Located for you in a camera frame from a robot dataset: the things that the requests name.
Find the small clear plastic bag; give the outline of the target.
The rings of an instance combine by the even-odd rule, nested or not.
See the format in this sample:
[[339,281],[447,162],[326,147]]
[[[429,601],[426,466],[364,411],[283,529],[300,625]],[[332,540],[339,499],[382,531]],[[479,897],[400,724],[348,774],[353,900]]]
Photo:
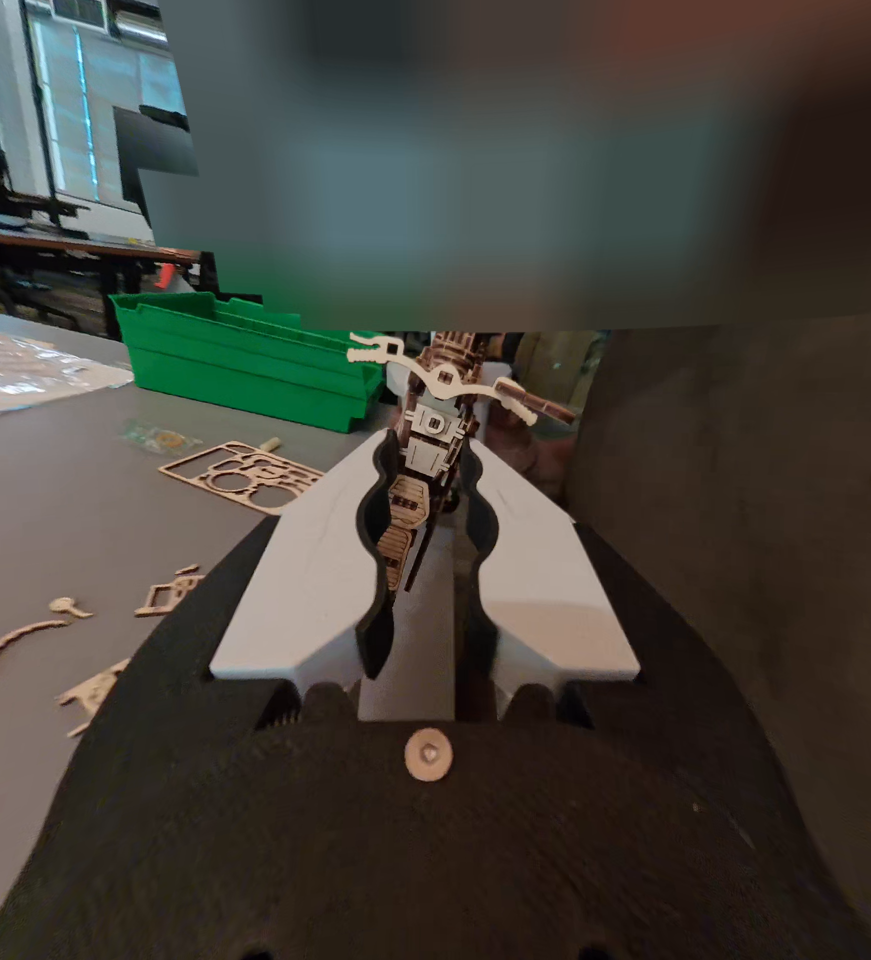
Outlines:
[[131,420],[122,430],[121,438],[143,450],[159,455],[182,456],[202,446],[198,438],[139,420]]

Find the wooden workbench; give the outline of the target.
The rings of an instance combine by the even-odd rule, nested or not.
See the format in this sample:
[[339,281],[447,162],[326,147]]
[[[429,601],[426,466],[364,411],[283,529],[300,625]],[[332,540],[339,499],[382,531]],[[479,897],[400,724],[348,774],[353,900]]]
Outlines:
[[41,313],[69,319],[69,314],[14,291],[10,274],[35,271],[87,274],[98,280],[106,335],[117,339],[120,333],[112,296],[121,290],[138,294],[142,276],[157,263],[189,268],[201,261],[202,254],[196,250],[77,230],[46,230],[39,225],[0,225],[0,304],[14,317],[20,306],[30,306]]

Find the grey desk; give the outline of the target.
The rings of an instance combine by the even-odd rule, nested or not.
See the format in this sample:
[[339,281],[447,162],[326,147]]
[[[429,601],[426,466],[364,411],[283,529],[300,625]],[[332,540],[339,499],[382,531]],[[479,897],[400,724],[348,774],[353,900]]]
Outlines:
[[[384,724],[274,724],[294,691],[209,677],[273,522],[157,474],[146,415],[207,441],[279,423],[136,387],[0,414],[0,958],[464,958],[422,791]],[[150,586],[200,565],[169,614]],[[88,619],[49,610],[74,598]],[[91,726],[56,697],[126,658]]]

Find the notched wooden puzzle offcut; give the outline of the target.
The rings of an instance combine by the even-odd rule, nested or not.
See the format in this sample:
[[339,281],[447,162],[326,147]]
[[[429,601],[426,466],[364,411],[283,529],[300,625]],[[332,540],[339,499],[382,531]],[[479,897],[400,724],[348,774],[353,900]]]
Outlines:
[[67,732],[67,738],[79,738],[89,729],[130,661],[129,657],[118,661],[55,697],[54,702],[58,707],[77,704],[85,714],[83,722]]

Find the black monitor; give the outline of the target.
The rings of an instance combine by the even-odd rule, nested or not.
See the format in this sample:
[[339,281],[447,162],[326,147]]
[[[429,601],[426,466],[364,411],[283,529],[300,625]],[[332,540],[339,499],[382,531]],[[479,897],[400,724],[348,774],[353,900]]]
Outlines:
[[140,171],[198,176],[199,168],[185,113],[149,104],[137,110],[113,106],[122,198],[152,224]]

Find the curved toothed wooden piece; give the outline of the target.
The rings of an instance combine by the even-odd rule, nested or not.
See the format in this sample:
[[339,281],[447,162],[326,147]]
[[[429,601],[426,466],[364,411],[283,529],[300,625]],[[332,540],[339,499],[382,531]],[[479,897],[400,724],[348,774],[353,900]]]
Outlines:
[[46,630],[60,629],[69,626],[71,621],[68,618],[53,618],[25,625],[15,630],[10,630],[0,637],[0,655],[11,645],[21,641],[24,637],[43,632]]

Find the green plastic bin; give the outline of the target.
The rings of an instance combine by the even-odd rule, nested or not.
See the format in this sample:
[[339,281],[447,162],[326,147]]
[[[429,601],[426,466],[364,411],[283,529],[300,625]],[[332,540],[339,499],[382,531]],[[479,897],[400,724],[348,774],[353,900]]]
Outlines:
[[381,366],[351,363],[349,335],[211,293],[112,294],[141,389],[348,434],[386,387]]

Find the slotted wooden puzzle offcut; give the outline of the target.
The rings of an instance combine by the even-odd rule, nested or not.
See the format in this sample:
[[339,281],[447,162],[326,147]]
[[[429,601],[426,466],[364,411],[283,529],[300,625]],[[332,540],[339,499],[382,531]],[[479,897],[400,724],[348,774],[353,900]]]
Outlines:
[[136,618],[163,617],[170,614],[204,579],[197,563],[175,571],[168,582],[154,583],[133,616]]

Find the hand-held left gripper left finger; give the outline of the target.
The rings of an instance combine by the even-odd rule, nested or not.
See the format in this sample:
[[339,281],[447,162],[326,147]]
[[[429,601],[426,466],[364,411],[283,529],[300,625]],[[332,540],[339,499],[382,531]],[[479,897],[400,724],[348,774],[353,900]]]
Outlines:
[[392,523],[397,439],[376,432],[289,504],[210,662],[216,680],[377,679],[394,643],[378,544]]

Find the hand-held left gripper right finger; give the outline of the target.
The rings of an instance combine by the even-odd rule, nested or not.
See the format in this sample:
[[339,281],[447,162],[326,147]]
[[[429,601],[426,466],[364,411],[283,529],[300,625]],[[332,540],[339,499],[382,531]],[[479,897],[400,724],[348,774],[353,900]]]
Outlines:
[[640,662],[578,524],[476,439],[460,478],[474,555],[456,715],[501,716],[523,688],[560,702],[573,685],[635,681]]

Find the wooden sheet with round cutouts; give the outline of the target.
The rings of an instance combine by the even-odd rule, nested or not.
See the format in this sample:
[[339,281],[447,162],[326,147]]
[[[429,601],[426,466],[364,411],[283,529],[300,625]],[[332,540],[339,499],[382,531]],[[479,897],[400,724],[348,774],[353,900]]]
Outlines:
[[235,440],[162,465],[159,473],[269,516],[280,515],[324,475]]

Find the wooden motorcycle model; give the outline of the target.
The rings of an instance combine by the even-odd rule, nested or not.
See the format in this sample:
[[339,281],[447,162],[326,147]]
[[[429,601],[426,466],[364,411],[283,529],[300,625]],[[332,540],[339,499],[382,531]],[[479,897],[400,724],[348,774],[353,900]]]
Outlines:
[[569,408],[526,391],[510,377],[483,381],[491,335],[435,332],[418,357],[405,353],[405,342],[392,335],[349,334],[351,363],[372,363],[406,375],[402,412],[394,428],[398,470],[389,486],[391,519],[378,540],[389,591],[396,594],[407,559],[423,530],[408,583],[415,581],[421,560],[444,511],[456,478],[464,443],[476,437],[479,402],[494,402],[528,426],[539,416],[572,425]]

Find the person's right hand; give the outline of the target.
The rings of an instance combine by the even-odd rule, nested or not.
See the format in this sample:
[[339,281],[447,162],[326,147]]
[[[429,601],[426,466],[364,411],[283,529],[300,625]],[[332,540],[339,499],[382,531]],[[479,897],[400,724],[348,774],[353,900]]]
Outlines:
[[538,438],[520,417],[514,416],[517,417],[516,449],[490,450],[545,496],[559,501],[575,438]]

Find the clear plastic wrapping sheet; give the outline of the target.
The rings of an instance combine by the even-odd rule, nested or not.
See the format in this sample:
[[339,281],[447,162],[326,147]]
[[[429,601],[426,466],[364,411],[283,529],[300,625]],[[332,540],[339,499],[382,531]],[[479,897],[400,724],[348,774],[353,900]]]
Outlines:
[[0,332],[0,414],[130,385],[129,368]]

